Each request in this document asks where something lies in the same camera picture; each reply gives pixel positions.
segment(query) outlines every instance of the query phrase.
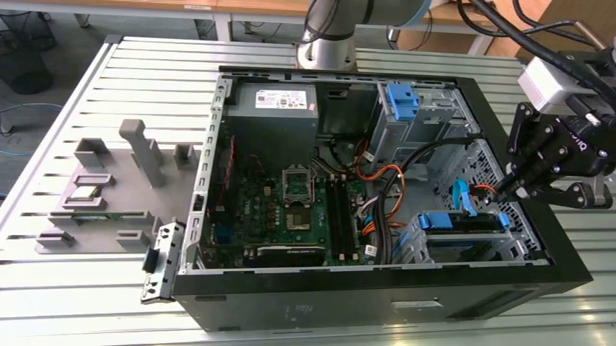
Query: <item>table leg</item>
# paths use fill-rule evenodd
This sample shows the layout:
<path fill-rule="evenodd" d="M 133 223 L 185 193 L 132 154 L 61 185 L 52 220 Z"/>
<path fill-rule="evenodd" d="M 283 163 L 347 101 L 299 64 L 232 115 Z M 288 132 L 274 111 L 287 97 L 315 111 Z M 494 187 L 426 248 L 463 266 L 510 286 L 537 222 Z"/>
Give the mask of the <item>table leg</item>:
<path fill-rule="evenodd" d="M 199 40 L 207 40 L 209 29 L 213 23 L 205 19 L 192 19 L 192 20 L 195 21 L 195 29 L 196 29 L 196 35 L 199 36 Z"/>
<path fill-rule="evenodd" d="M 1 119 L 0 122 L 0 133 L 6 134 L 12 131 L 12 124 L 8 122 L 6 117 Z"/>
<path fill-rule="evenodd" d="M 487 51 L 487 48 L 490 47 L 491 40 L 494 38 L 491 36 L 486 35 L 477 35 L 474 37 L 473 44 L 469 49 L 469 55 L 471 56 L 482 56 L 485 55 L 485 52 Z"/>
<path fill-rule="evenodd" d="M 73 14 L 80 27 L 89 27 L 89 14 Z"/>
<path fill-rule="evenodd" d="M 388 42 L 395 43 L 396 42 L 396 37 L 399 36 L 399 34 L 400 34 L 399 30 L 388 29 L 387 30 L 387 40 L 388 40 Z"/>
<path fill-rule="evenodd" d="M 219 41 L 232 41 L 231 15 L 228 13 L 212 13 L 215 21 L 215 33 Z"/>

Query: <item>motherboard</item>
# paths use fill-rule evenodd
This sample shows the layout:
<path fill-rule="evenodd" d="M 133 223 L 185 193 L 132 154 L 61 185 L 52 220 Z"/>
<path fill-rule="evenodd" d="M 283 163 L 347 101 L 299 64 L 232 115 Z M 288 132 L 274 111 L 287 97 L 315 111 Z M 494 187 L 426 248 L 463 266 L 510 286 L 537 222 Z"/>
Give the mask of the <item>motherboard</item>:
<path fill-rule="evenodd" d="M 368 262 L 359 255 L 354 218 L 363 202 L 363 183 L 315 173 L 290 167 L 280 177 L 237 178 L 233 219 L 211 227 L 201 246 L 205 266 L 306 267 Z"/>

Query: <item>ram slot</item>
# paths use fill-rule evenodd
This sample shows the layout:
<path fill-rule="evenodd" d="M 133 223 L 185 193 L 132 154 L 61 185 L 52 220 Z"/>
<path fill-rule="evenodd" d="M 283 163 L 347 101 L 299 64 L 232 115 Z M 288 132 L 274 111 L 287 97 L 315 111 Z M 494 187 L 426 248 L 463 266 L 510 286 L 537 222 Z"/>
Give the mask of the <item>ram slot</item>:
<path fill-rule="evenodd" d="M 352 240 L 352 219 L 350 216 L 350 200 L 348 193 L 346 192 L 346 182 L 339 180 L 335 182 L 336 203 L 338 203 L 338 216 L 339 216 L 339 237 L 342 243 L 342 254 L 346 259 L 350 259 L 355 253 L 355 242 Z"/>
<path fill-rule="evenodd" d="M 339 258 L 342 254 L 342 237 L 340 237 L 340 223 L 336 203 L 336 189 L 335 181 L 327 181 L 324 188 L 324 194 L 327 196 L 327 220 L 328 220 L 328 239 L 331 244 L 331 256 Z"/>

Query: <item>metal bracket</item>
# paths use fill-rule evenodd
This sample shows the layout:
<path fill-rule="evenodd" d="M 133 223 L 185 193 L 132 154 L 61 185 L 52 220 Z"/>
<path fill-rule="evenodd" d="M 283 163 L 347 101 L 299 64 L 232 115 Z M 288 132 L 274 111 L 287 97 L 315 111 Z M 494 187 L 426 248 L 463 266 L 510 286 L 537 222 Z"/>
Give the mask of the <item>metal bracket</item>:
<path fill-rule="evenodd" d="M 517 153 L 519 151 L 522 143 L 529 139 L 522 137 L 527 137 L 529 134 L 533 133 L 530 131 L 530 126 L 534 125 L 534 122 L 538 120 L 538 116 L 538 112 L 534 110 L 533 106 L 527 102 L 522 102 L 518 104 L 507 140 L 509 154 Z"/>
<path fill-rule="evenodd" d="M 604 184 L 602 175 L 593 180 L 593 185 L 585 182 L 573 183 L 566 190 L 554 187 L 539 187 L 529 190 L 531 199 L 543 203 L 561 205 L 575 209 L 609 209 L 613 199 L 608 186 Z"/>
<path fill-rule="evenodd" d="M 304 181 L 304 187 L 306 187 L 306 193 L 298 194 L 292 193 L 291 188 L 290 188 L 290 182 L 288 182 L 288 177 L 291 175 L 298 175 L 302 178 L 302 181 Z M 298 166 L 290 166 L 286 170 L 282 171 L 282 185 L 283 185 L 283 190 L 282 190 L 282 201 L 284 203 L 284 206 L 288 206 L 292 202 L 299 202 L 302 203 L 306 207 L 312 204 L 312 187 L 311 187 L 311 178 L 310 178 L 310 170 L 303 168 L 302 165 Z"/>
<path fill-rule="evenodd" d="M 141 304 L 169 303 L 181 253 L 185 225 L 173 221 L 157 229 L 156 242 L 145 253 L 143 270 L 148 273 L 143 284 Z"/>

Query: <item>blue plastic latch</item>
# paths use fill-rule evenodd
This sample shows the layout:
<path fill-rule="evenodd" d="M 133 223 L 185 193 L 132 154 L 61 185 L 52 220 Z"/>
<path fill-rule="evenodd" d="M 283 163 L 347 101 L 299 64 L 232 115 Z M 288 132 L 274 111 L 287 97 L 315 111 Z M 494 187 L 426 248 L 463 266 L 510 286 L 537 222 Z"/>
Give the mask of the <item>blue plastic latch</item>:
<path fill-rule="evenodd" d="M 420 214 L 418 219 L 419 219 L 419 227 L 420 227 L 420 229 L 429 229 L 430 228 L 430 223 L 429 223 L 427 218 L 425 217 L 425 215 Z"/>
<path fill-rule="evenodd" d="M 419 111 L 419 97 L 414 94 L 411 85 L 388 83 L 387 96 L 395 120 L 412 120 Z"/>
<path fill-rule="evenodd" d="M 477 212 L 473 208 L 473 202 L 470 202 L 469 185 L 462 179 L 455 179 L 453 183 L 453 207 L 459 209 L 459 198 L 462 198 L 462 209 L 469 212 L 470 216 L 477 216 Z"/>
<path fill-rule="evenodd" d="M 498 213 L 498 220 L 501 220 L 502 229 L 509 229 L 509 216 L 505 213 Z"/>
<path fill-rule="evenodd" d="M 451 218 L 447 213 L 423 213 L 419 215 L 420 229 L 450 229 Z"/>

